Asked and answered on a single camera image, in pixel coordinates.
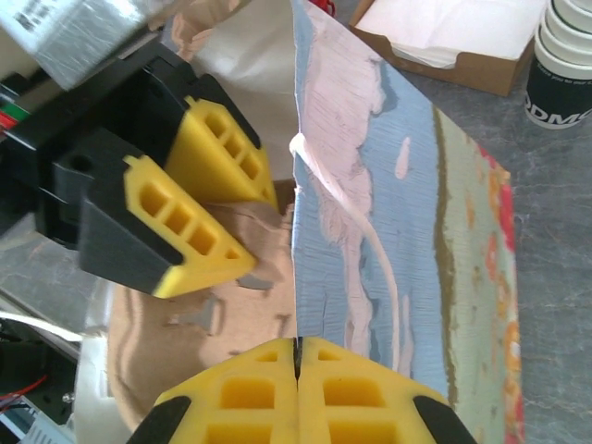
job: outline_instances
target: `white paint stroke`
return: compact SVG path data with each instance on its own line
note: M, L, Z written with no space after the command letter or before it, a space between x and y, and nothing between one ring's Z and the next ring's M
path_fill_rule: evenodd
M413 361L413 332L411 330L411 301L406 294L402 298L402 324L404 330L403 349L399 363L399 373L411 377L411 366Z
M401 144L401 150L397 157L397 165L395 166L395 177L403 180L407 177L409 172L409 153L411 148L411 137L406 137Z
M376 257L378 259L378 263L382 268L382 272L385 275L385 279L388 285L388 292L391 296L391 300L393 301L392 310L393 310L393 367L392 368L399 368L399 296L397 291L397 282L395 280L394 273L392 271L392 267L390 265L389 257L387 256L387 252L385 251L382 243L380 242L380 238L376 233L375 228L372 226L368 218L357 208L355 202L344 192L344 190L340 187L337 183L337 180L333 177L331 172L327 169L327 167L318 161L315 158L316 151L311 148L311 146L307 143L306 139L304 138L303 134L298 134L292 139L290 143L290 150L293 154L297 154L303 160L303 162L311 169L311 172L314 176L321 182L321 184L325 187L326 191L328 191L331 196L342 206L342 209L351 217L351 220L355 224L355 226L361 231L361 233L368 239L370 245L372 246L373 250L376 253ZM362 307L361 304L368 303L370 305L370 310L364 311L357 311L350 312L351 317L348 318L346 324L346 340L348 340L351 344L351 349L355 350L353 347L359 347L361 350L366 350L368 352L368 345L369 345L369 329L365 331L368 335L368 342L356 342L360 338L365 339L364 335L359 335L361 331L359 330L360 324L358 323L361 319L365 322L366 328L369 327L370 320L372 319L372 304L370 303L369 299L364 293L364 288L361 285L360 279L360 268L359 268L359 260L360 260L360 244L348 244L347 242L341 245L344 259L346 259L346 264L348 264L348 260L352 258L357 260L357 274L347 275L348 272L352 270L350 268L346 268L346 284L348 290L357 290L359 292L354 292L353 294L348 294L349 296L349 303L350 308L359 309ZM352 286L352 280L358 279L360 282L360 288ZM353 299L356 297L364 298L362 301Z
M343 254L348 298L345 345L367 357L373 309L360 273L364 234L383 267L391 299L398 300L389 259L367 218L372 208L372 180L359 152L370 117L382 109L385 99L378 65L381 58L318 7L304 2L304 9L314 32L301 110L306 139L302 136L295 147L305 148L306 153L299 155L313 172L324 233ZM398 302L393 305L398 309ZM393 326L393 340L399 344L398 314ZM393 368L398 362L397 351Z

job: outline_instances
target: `stacked cup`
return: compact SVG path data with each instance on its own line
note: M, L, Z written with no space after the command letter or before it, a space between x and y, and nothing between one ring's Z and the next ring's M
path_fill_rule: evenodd
M562 130L592 114L592 0L550 0L535 35L526 115Z

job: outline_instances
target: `red wire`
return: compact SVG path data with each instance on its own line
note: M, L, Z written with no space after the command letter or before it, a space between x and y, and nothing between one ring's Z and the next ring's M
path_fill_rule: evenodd
M8 398L11 398L13 396L16 396L16 398L14 400L12 400L14 402L18 398L20 398L21 396L26 395L30 391L33 391L33 390L37 389L45 381L45 379L47 379L47 375L42 376L41 378L39 378L39 380L37 382L33 382L30 386L27 386L25 388L22 388L19 391L13 391L12 393L7 393L6 395L0 396L0 400L7 400Z
M0 134L5 130L10 130L12 127L17 125L17 123L18 122L16 119L0 111Z
M331 17L335 17L336 11L337 11L337 9L335 8L335 4L331 0L328 0L327 1L327 12L331 15Z

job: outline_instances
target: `gray countertop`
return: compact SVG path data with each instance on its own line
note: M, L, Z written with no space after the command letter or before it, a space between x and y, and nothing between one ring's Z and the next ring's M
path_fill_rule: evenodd
M592 118L561 131L536 127L524 115L524 76L510 98L406 76L512 173L527 440L587 444ZM31 227L25 220L0 241L0 291L34 314L82 331L97 279Z

